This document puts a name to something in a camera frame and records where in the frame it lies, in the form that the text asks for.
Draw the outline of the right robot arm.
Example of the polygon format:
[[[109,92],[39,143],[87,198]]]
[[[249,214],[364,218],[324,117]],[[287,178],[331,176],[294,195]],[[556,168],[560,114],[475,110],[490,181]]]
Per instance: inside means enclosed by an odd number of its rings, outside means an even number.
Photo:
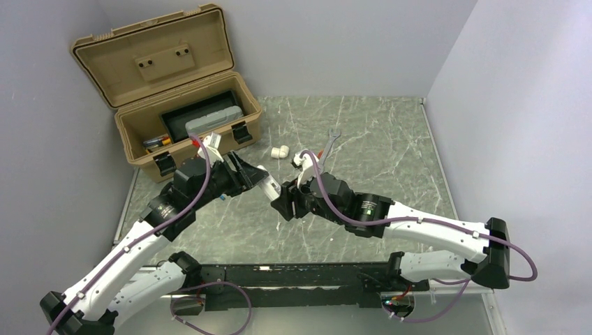
[[[491,289],[510,286],[507,223],[453,220],[413,209],[390,198],[353,191],[323,173],[303,184],[267,180],[271,206],[287,221],[313,214],[358,237],[401,238],[435,247],[425,253],[393,252],[385,282],[394,290],[428,279],[470,280]]]

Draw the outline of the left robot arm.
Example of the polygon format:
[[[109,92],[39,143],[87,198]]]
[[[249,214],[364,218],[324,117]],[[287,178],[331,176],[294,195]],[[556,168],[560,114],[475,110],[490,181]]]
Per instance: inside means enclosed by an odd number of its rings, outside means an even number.
[[[234,152],[221,156],[205,149],[186,159],[105,258],[66,291],[51,291],[41,299],[49,333],[113,334],[163,295],[224,285],[223,274],[183,251],[173,253],[141,279],[135,280],[135,275],[195,222],[199,209],[257,187],[272,199],[279,196],[279,184],[265,168],[247,163]]]

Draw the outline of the white remote control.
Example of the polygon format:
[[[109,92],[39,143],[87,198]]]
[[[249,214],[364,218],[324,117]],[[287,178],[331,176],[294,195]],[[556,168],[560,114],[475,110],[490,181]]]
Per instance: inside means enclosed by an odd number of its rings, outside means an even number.
[[[280,183],[263,165],[258,165],[257,168],[267,173],[267,176],[258,184],[258,186],[270,202],[276,200],[281,195]]]

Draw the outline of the white pvc elbow fitting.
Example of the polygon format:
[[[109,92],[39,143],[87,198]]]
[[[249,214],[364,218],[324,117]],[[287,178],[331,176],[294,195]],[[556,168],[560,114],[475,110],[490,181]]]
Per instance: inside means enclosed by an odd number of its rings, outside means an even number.
[[[281,145],[280,147],[272,147],[270,156],[274,159],[285,159],[289,153],[290,148],[286,145]]]

